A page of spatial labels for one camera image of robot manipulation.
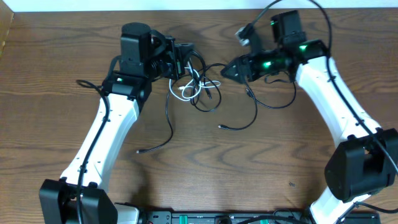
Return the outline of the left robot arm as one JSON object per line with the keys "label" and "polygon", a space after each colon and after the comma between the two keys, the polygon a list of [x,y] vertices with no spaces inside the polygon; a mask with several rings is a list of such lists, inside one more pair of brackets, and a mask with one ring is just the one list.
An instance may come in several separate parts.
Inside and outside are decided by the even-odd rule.
{"label": "left robot arm", "polygon": [[184,73],[193,43],[133,22],[123,25],[121,53],[112,59],[100,86],[93,124],[70,165],[58,180],[44,180],[39,199],[45,223],[144,223],[145,215],[130,203],[113,203],[107,195],[120,148],[137,121],[158,78],[177,80]]}

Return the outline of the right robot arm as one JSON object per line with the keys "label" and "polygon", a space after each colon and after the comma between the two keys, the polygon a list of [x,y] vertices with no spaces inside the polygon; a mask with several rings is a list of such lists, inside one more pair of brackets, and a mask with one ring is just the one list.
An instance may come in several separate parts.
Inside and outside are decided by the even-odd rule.
{"label": "right robot arm", "polygon": [[237,31],[241,45],[251,51],[232,60],[221,74],[238,83],[285,73],[313,101],[328,126],[335,151],[324,175],[326,189],[308,211],[308,223],[351,221],[352,210],[391,186],[397,175],[397,131],[383,129],[365,112],[342,80],[330,45],[309,40],[299,13],[271,18],[277,47],[265,50],[253,24]]}

